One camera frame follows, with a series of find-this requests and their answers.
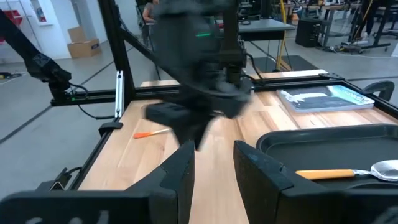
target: wooden table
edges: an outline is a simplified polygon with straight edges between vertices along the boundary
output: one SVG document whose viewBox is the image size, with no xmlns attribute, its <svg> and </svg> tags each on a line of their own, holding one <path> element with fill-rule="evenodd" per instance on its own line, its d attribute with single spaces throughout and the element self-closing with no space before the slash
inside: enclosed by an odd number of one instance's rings
<svg viewBox="0 0 398 224">
<path fill-rule="evenodd" d="M 317 75 L 323 70 L 265 73 L 263 77 Z M 175 84 L 173 80 L 161 85 Z M 80 185 L 80 190 L 124 190 L 137 182 L 177 148 L 172 133 L 133 139 L 133 133 L 165 127 L 144 120 L 142 109 L 150 101 L 133 101 L 113 131 L 97 160 Z M 255 146 L 260 136 L 270 131 L 323 128 L 333 126 L 391 123 L 397 120 L 379 109 L 298 114 L 288 111 L 275 92 L 260 92 L 241 116 L 215 119 L 195 157 L 195 186 L 190 223 L 248 223 L 234 172 L 233 143 L 240 139 Z"/>
</svg>

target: green light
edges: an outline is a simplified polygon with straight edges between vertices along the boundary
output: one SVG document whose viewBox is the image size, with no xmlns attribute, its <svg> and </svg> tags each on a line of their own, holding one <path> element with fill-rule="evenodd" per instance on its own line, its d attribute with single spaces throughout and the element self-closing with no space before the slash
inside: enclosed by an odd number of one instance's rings
<svg viewBox="0 0 398 224">
<path fill-rule="evenodd" d="M 210 35 L 211 33 L 202 33 L 202 34 L 197 34 L 196 37 L 208 37 Z"/>
</svg>

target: black tray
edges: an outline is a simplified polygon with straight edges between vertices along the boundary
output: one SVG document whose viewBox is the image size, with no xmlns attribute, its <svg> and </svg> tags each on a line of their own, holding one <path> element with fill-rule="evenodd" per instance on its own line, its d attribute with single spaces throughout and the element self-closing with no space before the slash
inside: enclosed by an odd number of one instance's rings
<svg viewBox="0 0 398 224">
<path fill-rule="evenodd" d="M 256 147 L 294 171 L 369 170 L 376 162 L 398 159 L 398 126 L 370 124 L 274 131 L 261 136 Z M 398 183 L 386 183 L 370 175 L 314 182 L 332 189 L 398 188 Z"/>
</svg>

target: spoon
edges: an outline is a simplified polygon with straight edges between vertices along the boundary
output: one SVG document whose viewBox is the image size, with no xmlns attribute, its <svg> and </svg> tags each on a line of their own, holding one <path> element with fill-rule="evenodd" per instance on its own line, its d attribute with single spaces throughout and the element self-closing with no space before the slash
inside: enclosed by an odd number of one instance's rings
<svg viewBox="0 0 398 224">
<path fill-rule="evenodd" d="M 378 179 L 398 181 L 398 160 L 381 161 L 372 165 L 371 170 L 335 169 L 335 170 L 300 170 L 296 174 L 308 179 L 333 179 L 354 177 L 356 175 L 372 175 Z"/>
</svg>

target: gray floor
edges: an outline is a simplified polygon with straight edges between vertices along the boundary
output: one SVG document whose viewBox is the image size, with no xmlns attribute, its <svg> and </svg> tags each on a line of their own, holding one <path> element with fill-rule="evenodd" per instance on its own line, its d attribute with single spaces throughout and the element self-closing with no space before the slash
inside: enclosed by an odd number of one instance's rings
<svg viewBox="0 0 398 224">
<path fill-rule="evenodd" d="M 397 41 L 383 37 L 382 41 L 392 42 L 388 52 L 373 49 L 364 54 L 367 57 L 351 57 L 334 53 L 307 49 L 287 38 L 289 55 L 300 55 L 318 68 L 335 72 L 349 79 L 373 78 L 374 80 L 356 81 L 354 84 L 364 87 L 381 77 L 390 78 L 398 84 L 398 58 L 389 57 Z M 264 50 L 268 42 L 256 42 Z M 277 54 L 278 41 L 269 45 L 269 52 Z M 116 69 L 107 44 L 102 46 L 103 53 L 92 58 L 78 60 L 60 60 L 58 63 L 72 72 L 73 83 L 83 83 L 89 90 L 114 88 Z M 250 43 L 246 43 L 249 53 L 255 57 L 264 54 Z M 127 45 L 135 86 L 143 81 L 152 80 L 153 63 L 144 58 L 135 49 Z M 23 72 L 23 65 L 0 65 L 1 71 Z M 26 127 L 0 145 L 0 198 L 20 190 L 36 188 L 41 182 L 51 180 L 64 168 L 81 166 L 95 147 L 100 136 L 98 128 L 105 121 L 95 121 L 85 116 L 76 106 L 49 108 L 51 99 L 48 88 L 28 75 L 0 84 L 0 141 L 28 120 L 41 113 Z M 391 100 L 398 105 L 397 92 Z M 95 115 L 104 116 L 113 113 L 113 104 L 86 105 L 84 109 Z"/>
</svg>

